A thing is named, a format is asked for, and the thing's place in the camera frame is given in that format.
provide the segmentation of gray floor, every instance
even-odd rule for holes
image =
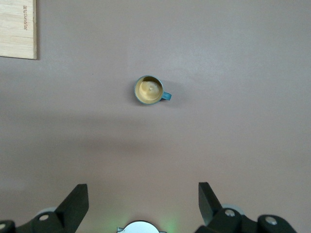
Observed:
[[[0,58],[0,219],[87,183],[78,233],[203,220],[198,182],[251,219],[311,216],[311,1],[38,1],[37,61]],[[171,101],[142,106],[160,78]]]

